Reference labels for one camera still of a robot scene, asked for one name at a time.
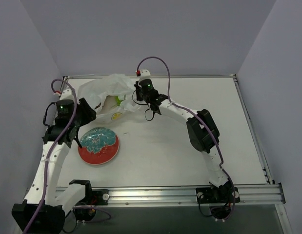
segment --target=screw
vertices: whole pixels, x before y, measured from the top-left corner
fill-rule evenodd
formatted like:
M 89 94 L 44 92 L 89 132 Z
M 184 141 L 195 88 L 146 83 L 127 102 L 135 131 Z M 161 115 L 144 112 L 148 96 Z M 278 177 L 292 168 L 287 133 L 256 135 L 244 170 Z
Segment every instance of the screw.
M 102 195 L 102 199 L 103 199 L 104 201 L 107 201 L 107 200 L 109 199 L 109 197 L 110 197 L 109 194 L 103 194 L 103 195 Z
M 238 198 L 240 195 L 237 191 L 235 191 L 235 198 Z
M 198 192 L 198 194 L 196 194 L 196 196 L 198 196 L 198 198 L 203 198 L 204 197 L 203 192 Z

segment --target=white plastic bag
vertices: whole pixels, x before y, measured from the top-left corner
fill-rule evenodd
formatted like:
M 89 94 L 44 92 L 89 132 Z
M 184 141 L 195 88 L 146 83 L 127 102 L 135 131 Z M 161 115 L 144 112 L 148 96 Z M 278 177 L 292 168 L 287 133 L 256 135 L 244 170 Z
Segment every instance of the white plastic bag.
M 133 112 L 139 108 L 139 105 L 132 101 L 134 90 L 134 83 L 129 77 L 112 74 L 80 86 L 78 98 L 85 98 L 90 107 L 97 112 L 97 122 L 110 123 L 127 111 Z

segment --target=gray floor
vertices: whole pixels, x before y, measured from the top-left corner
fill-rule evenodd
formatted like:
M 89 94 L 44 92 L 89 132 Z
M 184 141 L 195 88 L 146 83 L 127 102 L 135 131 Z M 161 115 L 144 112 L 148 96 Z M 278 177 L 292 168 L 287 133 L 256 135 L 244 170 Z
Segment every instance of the gray floor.
M 282 234 L 274 206 L 240 206 L 225 223 L 205 218 L 197 207 L 109 208 L 105 223 L 79 224 L 75 234 Z M 96 219 L 104 214 L 97 213 Z M 65 224 L 72 230 L 73 217 Z

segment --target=yellow round sticker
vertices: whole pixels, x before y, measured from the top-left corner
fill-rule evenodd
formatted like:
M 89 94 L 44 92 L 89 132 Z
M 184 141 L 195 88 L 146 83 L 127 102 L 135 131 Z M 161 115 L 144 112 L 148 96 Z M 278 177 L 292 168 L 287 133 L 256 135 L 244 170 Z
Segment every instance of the yellow round sticker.
M 121 116 L 122 116 L 122 113 L 117 112 L 117 113 L 115 113 L 115 114 L 112 115 L 112 120 L 116 120 L 116 119 L 118 119 Z

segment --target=green object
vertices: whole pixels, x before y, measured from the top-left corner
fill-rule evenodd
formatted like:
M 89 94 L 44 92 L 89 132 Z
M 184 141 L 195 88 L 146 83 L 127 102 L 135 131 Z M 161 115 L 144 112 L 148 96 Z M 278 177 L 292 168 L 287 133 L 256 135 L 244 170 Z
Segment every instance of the green object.
M 115 96 L 115 101 L 116 101 L 117 105 L 120 106 L 120 105 L 121 105 L 121 102 L 122 102 L 123 100 L 120 100 L 120 99 L 118 98 L 118 96 Z

